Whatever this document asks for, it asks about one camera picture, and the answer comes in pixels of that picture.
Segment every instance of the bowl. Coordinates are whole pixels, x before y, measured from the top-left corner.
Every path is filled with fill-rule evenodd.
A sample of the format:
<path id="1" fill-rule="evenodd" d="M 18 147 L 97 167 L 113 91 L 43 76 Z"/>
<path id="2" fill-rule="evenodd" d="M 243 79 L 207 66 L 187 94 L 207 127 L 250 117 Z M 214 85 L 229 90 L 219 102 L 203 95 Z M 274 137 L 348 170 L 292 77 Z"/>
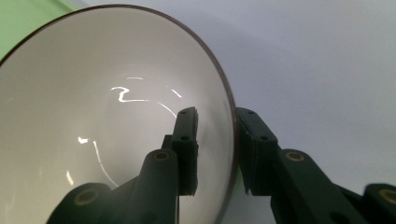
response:
<path id="1" fill-rule="evenodd" d="M 1 223 L 44 223 L 64 195 L 136 177 L 195 106 L 198 189 L 180 223 L 221 218 L 235 175 L 233 97 L 204 42 L 161 12 L 82 9 L 39 28 L 0 62 Z"/>

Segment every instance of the white surface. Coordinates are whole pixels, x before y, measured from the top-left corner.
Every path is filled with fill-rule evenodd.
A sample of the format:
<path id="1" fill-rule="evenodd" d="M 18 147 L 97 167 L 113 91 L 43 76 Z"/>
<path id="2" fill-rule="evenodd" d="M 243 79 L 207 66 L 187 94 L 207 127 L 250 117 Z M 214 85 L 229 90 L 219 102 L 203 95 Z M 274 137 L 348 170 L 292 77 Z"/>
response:
<path id="1" fill-rule="evenodd" d="M 396 185 L 395 1 L 108 1 L 165 12 L 212 49 L 236 104 L 256 110 L 282 147 L 311 155 L 362 193 Z M 230 204 L 227 224 L 274 223 L 267 199 Z"/>
<path id="2" fill-rule="evenodd" d="M 71 189 L 134 178 L 190 106 L 199 188 L 180 199 L 180 222 L 214 222 L 234 140 L 219 72 L 185 30 L 133 8 L 79 13 L 31 37 L 0 69 L 0 223 L 45 223 Z"/>

